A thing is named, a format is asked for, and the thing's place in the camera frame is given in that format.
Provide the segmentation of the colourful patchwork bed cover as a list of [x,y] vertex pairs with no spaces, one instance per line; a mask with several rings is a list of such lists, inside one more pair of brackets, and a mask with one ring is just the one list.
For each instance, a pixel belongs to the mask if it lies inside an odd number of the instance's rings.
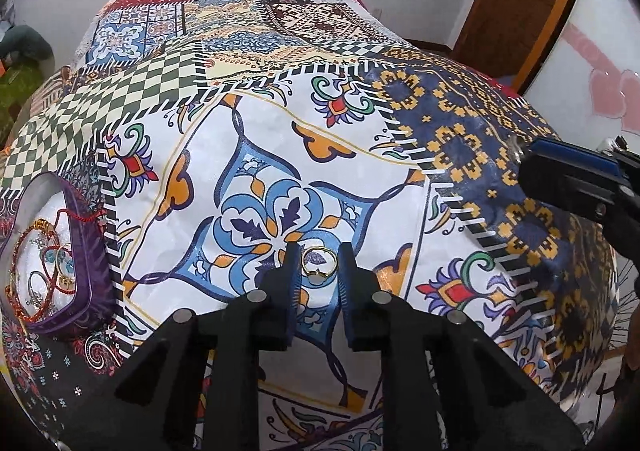
[[526,198],[524,99],[386,30],[359,0],[112,0],[73,91],[16,127],[3,205],[52,171],[104,209],[118,301],[69,341],[2,311],[6,377],[56,436],[172,309],[254,289],[288,242],[352,243],[383,289],[461,311],[575,414],[617,307],[599,227]]

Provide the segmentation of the purple heart-shaped tin box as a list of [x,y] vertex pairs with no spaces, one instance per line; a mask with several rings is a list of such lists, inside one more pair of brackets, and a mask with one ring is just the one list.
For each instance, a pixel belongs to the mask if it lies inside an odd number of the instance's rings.
[[28,334],[90,333],[115,312],[115,286],[100,220],[54,173],[32,179],[1,245],[1,305]]

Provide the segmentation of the grey round cushion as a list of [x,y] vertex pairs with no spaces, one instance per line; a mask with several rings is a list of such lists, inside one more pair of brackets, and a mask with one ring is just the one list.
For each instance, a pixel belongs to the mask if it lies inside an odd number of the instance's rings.
[[30,26],[14,26],[0,43],[1,59],[24,57],[43,61],[53,56],[50,44]]

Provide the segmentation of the beige striped bed sheet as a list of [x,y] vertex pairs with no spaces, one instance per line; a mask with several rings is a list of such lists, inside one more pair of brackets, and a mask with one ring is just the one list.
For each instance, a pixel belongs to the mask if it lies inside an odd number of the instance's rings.
[[47,78],[21,108],[18,117],[29,120],[44,110],[58,104],[63,97],[73,91],[78,72],[70,66],[63,66]]

